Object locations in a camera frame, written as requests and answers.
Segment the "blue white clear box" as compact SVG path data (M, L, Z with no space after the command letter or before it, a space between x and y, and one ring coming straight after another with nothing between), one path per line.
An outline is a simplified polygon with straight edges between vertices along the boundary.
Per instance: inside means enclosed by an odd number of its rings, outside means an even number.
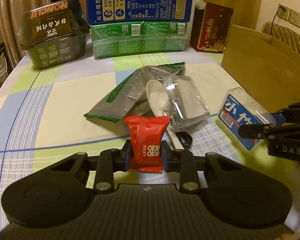
M259 145L260 140L244 139L238 133L239 127L252 124L276 124L275 118L241 87L227 91L217 116L234 138L249 151Z

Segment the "red snack packet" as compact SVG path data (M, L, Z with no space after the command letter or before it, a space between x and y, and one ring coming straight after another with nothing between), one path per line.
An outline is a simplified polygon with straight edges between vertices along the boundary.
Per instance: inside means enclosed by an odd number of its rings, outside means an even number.
M129 127L130 141L133 150L129 168L140 172L162 172L160 145L170 117L128 116L124 123Z

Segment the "clear plastic packet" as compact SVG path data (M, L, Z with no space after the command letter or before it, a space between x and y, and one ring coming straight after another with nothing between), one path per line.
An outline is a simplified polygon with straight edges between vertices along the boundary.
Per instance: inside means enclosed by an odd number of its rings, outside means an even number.
M191 77L170 75L164 78L163 85L169 99L167 113L171 117L171 126L175 132L197 125L210 114Z

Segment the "silver green foil bag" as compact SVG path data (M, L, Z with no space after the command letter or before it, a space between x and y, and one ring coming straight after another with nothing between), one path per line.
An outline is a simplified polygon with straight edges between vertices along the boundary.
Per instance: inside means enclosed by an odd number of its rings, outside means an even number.
M150 80L163 80L169 76L183 75L185 62L144 66L135 70L103 99L101 99L85 118L98 118L111 122L123 119L136 106L134 115L143 115L148 111L146 85Z

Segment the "white plastic spoon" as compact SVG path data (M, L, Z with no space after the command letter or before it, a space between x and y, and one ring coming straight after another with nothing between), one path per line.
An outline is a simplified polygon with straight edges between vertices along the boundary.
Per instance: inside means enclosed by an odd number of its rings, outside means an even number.
M170 102L165 87L158 80L150 80L146 85L146 94L153 114L155 116L167 116L165 111L168 110ZM183 150L184 147L170 126L167 127L166 132L174 149Z

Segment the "brown cardboard box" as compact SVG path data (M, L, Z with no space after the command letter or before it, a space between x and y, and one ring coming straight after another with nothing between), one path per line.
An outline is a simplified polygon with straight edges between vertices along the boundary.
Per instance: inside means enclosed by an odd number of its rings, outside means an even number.
M269 112L300 102L300 55L274 37L232 25L222 67Z

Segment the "checked tablecloth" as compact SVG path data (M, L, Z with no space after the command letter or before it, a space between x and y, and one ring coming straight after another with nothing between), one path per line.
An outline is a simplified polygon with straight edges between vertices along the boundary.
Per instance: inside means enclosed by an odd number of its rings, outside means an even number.
M300 232L300 164L269 156L263 145L247 152L219 126L225 94L238 87L222 58L187 49L95 60L91 46L82 58L44 70L23 58L0 89L0 201L11 183L69 155L120 148L129 134L125 124L88 120L85 113L136 69L185 62L210 110L208 121L192 132L192 152L217 152L287 184L294 204L286 223ZM0 204L0 230L6 225Z

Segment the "quilted beige chair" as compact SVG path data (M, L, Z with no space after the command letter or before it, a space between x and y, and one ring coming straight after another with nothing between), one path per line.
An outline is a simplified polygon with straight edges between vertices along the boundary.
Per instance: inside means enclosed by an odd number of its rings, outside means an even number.
M300 34L282 25L265 22L262 33L276 38L300 55Z

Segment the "dark red gift box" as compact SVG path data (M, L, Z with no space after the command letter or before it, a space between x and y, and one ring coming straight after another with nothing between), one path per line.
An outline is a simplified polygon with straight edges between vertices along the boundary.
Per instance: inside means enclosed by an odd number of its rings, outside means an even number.
M190 45L198 52L222 53L234 10L207 3L194 10Z

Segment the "green drink carton pack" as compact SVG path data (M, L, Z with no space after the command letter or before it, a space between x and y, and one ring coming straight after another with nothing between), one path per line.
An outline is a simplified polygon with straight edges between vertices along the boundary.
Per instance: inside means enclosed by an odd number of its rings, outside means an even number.
M123 22L91 26L95 59L143 53L183 51L187 23Z

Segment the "black noodle bowl package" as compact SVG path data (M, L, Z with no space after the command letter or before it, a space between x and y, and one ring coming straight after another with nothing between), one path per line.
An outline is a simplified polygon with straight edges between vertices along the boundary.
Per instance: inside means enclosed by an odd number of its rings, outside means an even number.
M36 68L54 67L82 57L89 33L80 1L64 0L22 15L20 48Z

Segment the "blue milk carton box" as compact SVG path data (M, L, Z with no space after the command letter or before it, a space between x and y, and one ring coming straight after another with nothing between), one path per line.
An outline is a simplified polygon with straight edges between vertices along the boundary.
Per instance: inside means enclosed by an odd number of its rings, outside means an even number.
M189 22L193 0L85 0L90 25L130 21Z

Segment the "white wall socket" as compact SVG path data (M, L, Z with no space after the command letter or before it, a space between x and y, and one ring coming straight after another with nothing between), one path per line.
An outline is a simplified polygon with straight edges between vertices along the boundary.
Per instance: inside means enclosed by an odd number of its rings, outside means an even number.
M300 12L290 9L289 7L279 4L277 17L289 22L290 24L300 28Z

